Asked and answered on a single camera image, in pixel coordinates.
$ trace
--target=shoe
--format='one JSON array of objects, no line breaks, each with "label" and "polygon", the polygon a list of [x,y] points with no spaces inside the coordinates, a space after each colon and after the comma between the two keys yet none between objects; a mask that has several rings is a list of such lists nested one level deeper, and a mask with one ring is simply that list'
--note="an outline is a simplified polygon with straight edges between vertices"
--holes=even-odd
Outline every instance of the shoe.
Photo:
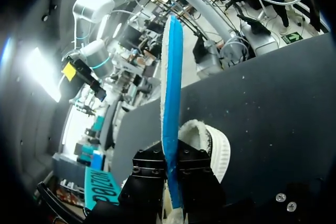
[{"label": "shoe", "polygon": [[290,26],[282,26],[280,29],[279,29],[279,33],[280,35],[286,35],[288,33],[290,29]]},{"label": "shoe", "polygon": [[231,149],[227,137],[219,130],[198,120],[190,120],[178,131],[178,139],[211,157],[210,167],[222,182],[230,161]]},{"label": "shoe", "polygon": [[320,35],[319,32],[316,31],[315,27],[312,26],[312,24],[308,24],[306,29],[310,33],[310,35],[313,37]]}]

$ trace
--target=fluorescent light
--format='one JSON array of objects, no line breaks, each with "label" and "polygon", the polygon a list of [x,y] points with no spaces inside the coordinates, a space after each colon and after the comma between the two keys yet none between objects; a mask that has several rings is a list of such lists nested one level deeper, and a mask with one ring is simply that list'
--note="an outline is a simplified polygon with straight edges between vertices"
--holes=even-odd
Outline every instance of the fluorescent light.
[{"label": "fluorescent light", "polygon": [[116,29],[115,29],[115,31],[114,31],[114,34],[113,34],[113,36],[112,36],[113,39],[116,38],[116,36],[117,36],[117,34],[118,34],[118,32],[119,32],[119,30],[120,30],[120,28],[121,28],[121,25],[122,25],[122,23],[119,23],[119,24],[117,25],[117,27],[116,27]]},{"label": "fluorescent light", "polygon": [[35,48],[27,58],[27,67],[31,76],[44,88],[44,90],[56,101],[59,102],[61,94],[55,85],[53,73],[55,70],[42,57],[40,50]]},{"label": "fluorescent light", "polygon": [[108,19],[109,19],[109,15],[107,14],[101,20],[100,26],[99,26],[99,29],[98,29],[98,33],[97,33],[97,39],[101,39],[101,36],[103,35],[103,32],[105,30],[106,23],[107,23]]},{"label": "fluorescent light", "polygon": [[8,61],[11,53],[12,53],[12,43],[11,43],[11,38],[8,38],[6,41],[3,53],[0,56],[0,65]]}]

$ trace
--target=screw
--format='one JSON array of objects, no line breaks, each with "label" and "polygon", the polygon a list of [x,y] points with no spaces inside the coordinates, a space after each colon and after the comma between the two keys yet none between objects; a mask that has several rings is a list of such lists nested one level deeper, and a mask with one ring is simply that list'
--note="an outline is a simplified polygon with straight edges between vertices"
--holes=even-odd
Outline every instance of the screw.
[{"label": "screw", "polygon": [[191,172],[190,172],[189,170],[184,170],[182,173],[183,173],[184,175],[189,175],[189,174],[191,174]]},{"label": "screw", "polygon": [[286,200],[286,195],[285,194],[277,194],[277,196],[275,197],[275,199],[277,200],[277,202],[284,202]]},{"label": "screw", "polygon": [[45,22],[45,21],[47,21],[47,20],[48,20],[48,15],[43,15],[43,16],[42,16],[42,21]]},{"label": "screw", "polygon": [[211,173],[211,172],[212,172],[212,170],[211,170],[210,167],[204,168],[203,171],[204,171],[205,173]]},{"label": "screw", "polygon": [[297,208],[297,205],[296,205],[295,202],[290,202],[287,205],[287,211],[288,212],[294,212],[296,210],[296,208]]},{"label": "screw", "polygon": [[139,173],[139,172],[140,172],[140,168],[138,168],[138,167],[134,167],[134,168],[133,168],[133,172],[134,172],[134,173]]}]

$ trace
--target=black surface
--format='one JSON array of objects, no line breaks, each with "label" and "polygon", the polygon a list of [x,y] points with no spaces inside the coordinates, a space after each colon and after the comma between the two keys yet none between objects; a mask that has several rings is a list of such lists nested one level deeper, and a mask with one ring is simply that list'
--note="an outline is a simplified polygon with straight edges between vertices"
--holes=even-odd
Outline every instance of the black surface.
[{"label": "black surface", "polygon": [[[299,41],[182,90],[180,123],[226,134],[232,155],[227,203],[275,197],[289,182],[325,178],[336,151],[336,55],[329,34]],[[112,161],[117,183],[132,157],[160,139],[159,101],[128,113]]]}]

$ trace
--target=electronic equipment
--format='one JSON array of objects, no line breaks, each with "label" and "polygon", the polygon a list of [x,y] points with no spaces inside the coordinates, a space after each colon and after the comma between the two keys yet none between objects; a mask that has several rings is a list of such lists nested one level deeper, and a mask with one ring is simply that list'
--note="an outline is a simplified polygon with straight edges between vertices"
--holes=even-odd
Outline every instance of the electronic equipment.
[{"label": "electronic equipment", "polygon": [[241,27],[242,33],[248,40],[256,57],[279,48],[277,41],[270,34],[255,34],[251,25],[244,23]]},{"label": "electronic equipment", "polygon": [[243,21],[251,26],[251,31],[253,34],[271,34],[270,30],[268,30],[260,21],[253,18],[248,18],[241,14],[237,14],[237,17],[241,18]]},{"label": "electronic equipment", "polygon": [[130,25],[127,25],[121,38],[119,39],[119,45],[129,51],[138,48],[139,44],[141,43],[141,35],[142,33],[140,31],[136,30]]},{"label": "electronic equipment", "polygon": [[90,86],[94,96],[100,101],[106,97],[106,91],[100,83],[91,75],[91,69],[81,60],[73,60],[70,56],[64,59],[62,72],[64,77],[60,83],[62,97],[73,99],[82,88],[84,83]]},{"label": "electronic equipment", "polygon": [[223,69],[218,58],[218,50],[215,42],[209,40],[204,43],[202,42],[201,39],[198,38],[193,52],[195,61],[197,60],[197,75],[199,78],[204,79],[212,74],[221,72]]}]

